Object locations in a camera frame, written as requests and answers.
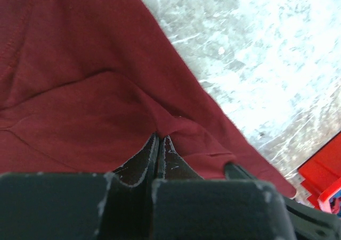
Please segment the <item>dark red t-shirt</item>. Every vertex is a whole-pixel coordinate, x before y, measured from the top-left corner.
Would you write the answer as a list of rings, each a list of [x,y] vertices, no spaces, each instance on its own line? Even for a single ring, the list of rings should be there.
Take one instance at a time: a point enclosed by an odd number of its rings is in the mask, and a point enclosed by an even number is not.
[[[1,0],[1,172],[108,172],[152,134],[202,177],[295,188],[196,80],[141,0]]]

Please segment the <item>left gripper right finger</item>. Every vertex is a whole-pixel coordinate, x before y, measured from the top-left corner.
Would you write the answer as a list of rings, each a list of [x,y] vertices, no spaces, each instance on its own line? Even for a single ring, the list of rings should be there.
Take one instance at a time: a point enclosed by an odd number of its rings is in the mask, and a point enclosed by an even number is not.
[[[158,154],[157,178],[165,180],[202,180],[177,153],[173,142],[166,136]]]

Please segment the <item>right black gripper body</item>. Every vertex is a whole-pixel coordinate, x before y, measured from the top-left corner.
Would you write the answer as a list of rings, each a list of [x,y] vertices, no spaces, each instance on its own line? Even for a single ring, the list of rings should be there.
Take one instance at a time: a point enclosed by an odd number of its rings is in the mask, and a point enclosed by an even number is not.
[[[229,180],[258,179],[238,164],[224,166]],[[340,219],[336,215],[302,205],[282,195],[297,239],[340,239]]]

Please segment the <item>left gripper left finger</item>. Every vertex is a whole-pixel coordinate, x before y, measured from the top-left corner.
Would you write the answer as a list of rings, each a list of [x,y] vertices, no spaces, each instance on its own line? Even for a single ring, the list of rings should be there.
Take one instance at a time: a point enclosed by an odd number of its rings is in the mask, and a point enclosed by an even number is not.
[[[137,187],[150,177],[153,179],[159,143],[157,134],[152,134],[143,147],[113,173],[129,187]]]

